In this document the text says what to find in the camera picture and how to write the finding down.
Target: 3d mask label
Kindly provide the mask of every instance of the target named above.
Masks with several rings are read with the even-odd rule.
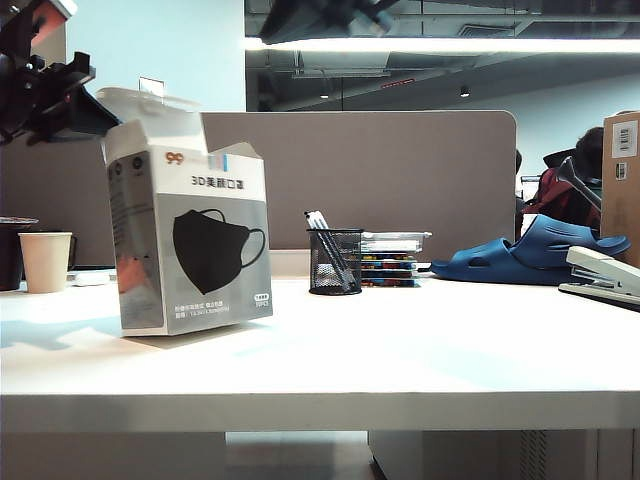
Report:
[[[205,213],[217,212],[222,221]],[[249,235],[262,234],[258,254],[242,264],[242,249]],[[266,235],[259,228],[227,223],[224,214],[215,208],[197,212],[189,210],[173,221],[173,245],[178,262],[191,283],[203,295],[231,283],[240,271],[255,263],[264,250]]]

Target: white desk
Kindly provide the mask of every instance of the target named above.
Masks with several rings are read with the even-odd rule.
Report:
[[[121,338],[115,285],[0,294],[5,433],[640,426],[640,315],[551,287],[426,278]]]

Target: blue sandal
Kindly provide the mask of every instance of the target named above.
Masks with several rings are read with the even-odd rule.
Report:
[[[631,246],[623,235],[597,238],[589,227],[538,215],[520,240],[497,238],[456,252],[449,262],[434,260],[442,278],[469,282],[559,285],[576,282],[566,262],[569,247],[581,246],[614,256]]]

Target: red backpack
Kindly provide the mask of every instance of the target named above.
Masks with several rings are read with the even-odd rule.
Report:
[[[527,202],[522,213],[542,213],[563,222],[600,228],[600,212],[570,183],[558,180],[555,168],[544,171],[536,196]]]

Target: black mesh pen holder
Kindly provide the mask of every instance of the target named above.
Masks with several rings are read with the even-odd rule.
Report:
[[[310,288],[316,295],[362,292],[361,228],[310,228]]]

